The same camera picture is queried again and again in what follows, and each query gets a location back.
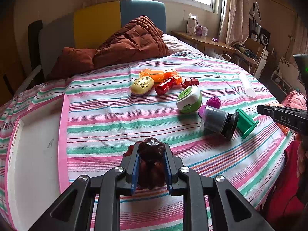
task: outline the yellow headboard panel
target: yellow headboard panel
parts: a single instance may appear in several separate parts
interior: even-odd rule
[[[119,1],[97,4],[74,13],[74,40],[78,49],[95,49],[119,29]]]

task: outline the metal bolt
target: metal bolt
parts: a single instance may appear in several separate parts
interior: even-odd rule
[[[188,172],[189,172],[189,168],[188,168],[188,167],[181,167],[181,168],[180,168],[180,171],[181,171],[182,173],[188,173]]]
[[[224,177],[223,176],[216,176],[216,181],[223,182],[224,181]]]
[[[79,176],[78,180],[86,181],[86,180],[88,180],[88,176],[86,176],[86,175]]]
[[[115,167],[115,172],[121,173],[123,171],[124,171],[124,168],[122,168],[122,167]]]

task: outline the yellow oval object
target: yellow oval object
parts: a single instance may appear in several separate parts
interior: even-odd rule
[[[140,77],[131,86],[131,93],[133,95],[144,95],[150,91],[154,85],[153,78],[149,76]]]

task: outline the hand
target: hand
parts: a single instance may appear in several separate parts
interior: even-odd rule
[[[296,134],[295,135],[295,139],[297,141],[301,142],[301,135],[300,134]],[[297,149],[297,154],[298,154],[298,158],[297,158],[297,171],[296,171],[296,175],[297,178],[300,177],[301,174],[304,173],[306,167],[305,167],[305,159],[308,159],[308,151],[305,153],[305,150],[302,147],[302,144],[300,143]]]

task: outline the green and white pencil sharpener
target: green and white pencil sharpener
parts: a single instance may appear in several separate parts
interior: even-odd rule
[[[184,114],[197,111],[201,107],[201,103],[202,94],[195,85],[187,87],[177,97],[177,108]]]

